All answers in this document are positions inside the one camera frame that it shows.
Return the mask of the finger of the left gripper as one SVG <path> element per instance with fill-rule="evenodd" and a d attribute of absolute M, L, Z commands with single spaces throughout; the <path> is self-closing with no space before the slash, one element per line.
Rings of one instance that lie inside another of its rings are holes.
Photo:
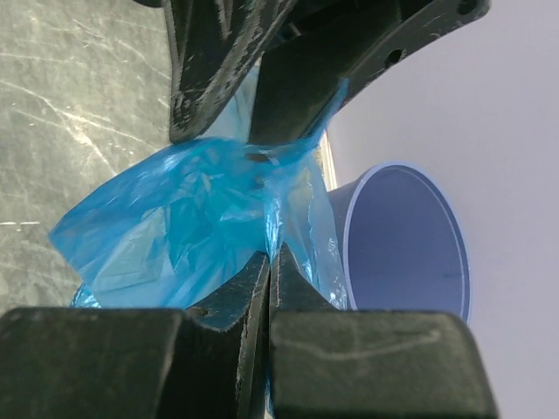
<path fill-rule="evenodd" d="M 345 101 L 404 58 L 484 17 L 488 1 L 300 1 L 260 62 L 249 141 L 306 135 L 341 83 Z"/>
<path fill-rule="evenodd" d="M 169 37 L 169 140 L 190 141 L 218 117 L 295 1 L 162 2 Z"/>

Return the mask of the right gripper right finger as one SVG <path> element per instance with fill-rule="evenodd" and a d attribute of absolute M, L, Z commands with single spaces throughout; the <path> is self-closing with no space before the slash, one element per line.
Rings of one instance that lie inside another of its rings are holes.
<path fill-rule="evenodd" d="M 495 418 L 475 339 L 434 311 L 340 311 L 282 246 L 269 303 L 273 413 L 278 418 Z"/>

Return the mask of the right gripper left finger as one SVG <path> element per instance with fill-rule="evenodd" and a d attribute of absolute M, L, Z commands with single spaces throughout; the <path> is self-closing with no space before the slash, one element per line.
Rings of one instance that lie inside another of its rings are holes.
<path fill-rule="evenodd" d="M 4 418 L 261 418 L 270 264 L 192 307 L 19 307 L 1 318 Z"/>

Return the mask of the blue plastic trash bin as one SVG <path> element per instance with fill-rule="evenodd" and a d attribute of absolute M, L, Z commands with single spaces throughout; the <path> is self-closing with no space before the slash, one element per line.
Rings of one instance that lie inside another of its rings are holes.
<path fill-rule="evenodd" d="M 389 162 L 329 191 L 352 310 L 452 313 L 468 321 L 466 245 L 451 206 L 422 171 Z"/>

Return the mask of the blue trash bag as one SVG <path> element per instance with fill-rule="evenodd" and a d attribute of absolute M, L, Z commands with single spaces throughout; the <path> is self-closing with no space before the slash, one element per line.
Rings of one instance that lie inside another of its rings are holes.
<path fill-rule="evenodd" d="M 314 152 L 342 82 L 304 137 L 276 147 L 210 137 L 166 147 L 105 182 L 50 231 L 79 274 L 76 306 L 192 306 L 255 252 L 282 245 L 338 309 L 348 305 L 332 206 Z"/>

